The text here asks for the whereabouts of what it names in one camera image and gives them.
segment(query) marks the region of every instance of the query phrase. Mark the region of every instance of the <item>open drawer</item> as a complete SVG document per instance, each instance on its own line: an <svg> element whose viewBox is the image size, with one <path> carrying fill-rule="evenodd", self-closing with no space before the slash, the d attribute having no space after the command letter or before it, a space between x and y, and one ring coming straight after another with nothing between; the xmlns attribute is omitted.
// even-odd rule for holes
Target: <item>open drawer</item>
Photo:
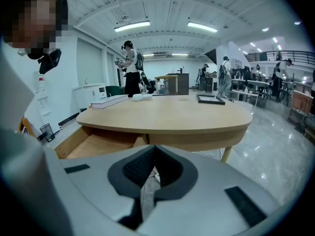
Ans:
<svg viewBox="0 0 315 236"><path fill-rule="evenodd" d="M82 126L60 143L59 158L80 158L109 154L148 144L146 135L109 131Z"/></svg>

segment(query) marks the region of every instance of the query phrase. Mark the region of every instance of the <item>railing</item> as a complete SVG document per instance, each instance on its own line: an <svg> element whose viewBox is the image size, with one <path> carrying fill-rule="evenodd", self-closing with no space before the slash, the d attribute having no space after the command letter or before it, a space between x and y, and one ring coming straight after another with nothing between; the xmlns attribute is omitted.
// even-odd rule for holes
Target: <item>railing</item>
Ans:
<svg viewBox="0 0 315 236"><path fill-rule="evenodd" d="M281 61L291 59L292 62L301 62L315 65L315 53L303 51L275 51L262 53L249 53L245 55L248 62L253 61Z"/></svg>

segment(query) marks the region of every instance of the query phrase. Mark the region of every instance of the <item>white book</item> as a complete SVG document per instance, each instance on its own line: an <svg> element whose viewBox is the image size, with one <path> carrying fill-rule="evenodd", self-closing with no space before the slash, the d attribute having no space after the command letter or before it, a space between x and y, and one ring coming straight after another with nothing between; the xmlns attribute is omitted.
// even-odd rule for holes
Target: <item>white book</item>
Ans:
<svg viewBox="0 0 315 236"><path fill-rule="evenodd" d="M107 108L128 99L128 94L114 95L91 103L92 108Z"/></svg>

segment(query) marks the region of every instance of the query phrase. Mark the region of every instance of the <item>ceiling light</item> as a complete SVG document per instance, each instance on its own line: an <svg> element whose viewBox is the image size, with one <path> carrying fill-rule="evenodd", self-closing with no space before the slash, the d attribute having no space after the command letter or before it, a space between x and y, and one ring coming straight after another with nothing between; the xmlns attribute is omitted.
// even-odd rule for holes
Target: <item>ceiling light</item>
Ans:
<svg viewBox="0 0 315 236"><path fill-rule="evenodd" d="M131 29L131 28L142 27L142 26L149 26L149 25L150 25L150 21L143 21L143 22L132 23L132 24L116 27L116 28L114 28L114 31L115 32L119 32L119 31L122 31L122 30L128 30L128 29Z"/></svg>
<svg viewBox="0 0 315 236"><path fill-rule="evenodd" d="M172 53L173 56L188 56L188 54Z"/></svg>
<svg viewBox="0 0 315 236"><path fill-rule="evenodd" d="M190 26L190 27L196 27L196 28L200 28L200 29L204 29L204 30L208 30L208 31L212 31L212 32L217 32L217 31L218 31L217 29L213 29L213 28L211 28L211 27L207 27L207 26L195 24L195 23L192 23L192 22L189 22L189 23L188 23L188 26Z"/></svg>

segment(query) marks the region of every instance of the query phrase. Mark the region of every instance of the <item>ceiling beam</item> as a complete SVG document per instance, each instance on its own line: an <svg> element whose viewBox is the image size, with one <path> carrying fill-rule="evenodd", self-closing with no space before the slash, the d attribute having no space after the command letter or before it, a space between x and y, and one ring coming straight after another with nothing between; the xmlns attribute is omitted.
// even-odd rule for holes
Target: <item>ceiling beam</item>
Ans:
<svg viewBox="0 0 315 236"><path fill-rule="evenodd" d="M193 38L198 38L198 39L205 39L207 36L206 35L199 35L195 33L188 33L188 32L178 32L178 31L158 31L158 32L148 32L148 33L138 33L137 37L157 37L157 36L180 36L180 37L193 37ZM125 42L127 40L135 39L135 35L129 35L129 36L124 36L121 38L113 39L111 41L108 41L108 45L113 45L117 44L119 42ZM207 38L207 40L219 43L219 39L217 38Z"/></svg>
<svg viewBox="0 0 315 236"><path fill-rule="evenodd" d="M164 51L175 51L175 52L191 52L192 48L186 47L155 47L155 48L141 48L141 50L146 54L152 52L164 52ZM203 49L194 49L195 53L203 52Z"/></svg>
<svg viewBox="0 0 315 236"><path fill-rule="evenodd" d="M118 0L115 2L110 2L108 4L104 4L101 7L97 8L96 10L94 10L94 11L88 13L87 15L85 15L84 17L82 17L79 20L77 26L79 27L79 26L83 25L88 19L91 19L92 17L95 17L96 15L98 15L100 13L115 9L121 5L127 5L130 3L139 2L139 1L146 1L146 0ZM245 25L248 25L248 26L251 25L251 23L248 22L247 20L243 19L242 17L238 17L238 14L236 14L236 13L234 13L228 9L225 9L224 7L222 7L218 4L215 4L211 1L207 1L207 0L177 0L177 1L190 1L190 2L194 2L198 5L203 5L203 6L206 6L209 8L214 8L214 9L217 9L220 12L224 13L225 15L230 16L231 18L235 17L236 20L243 22Z"/></svg>

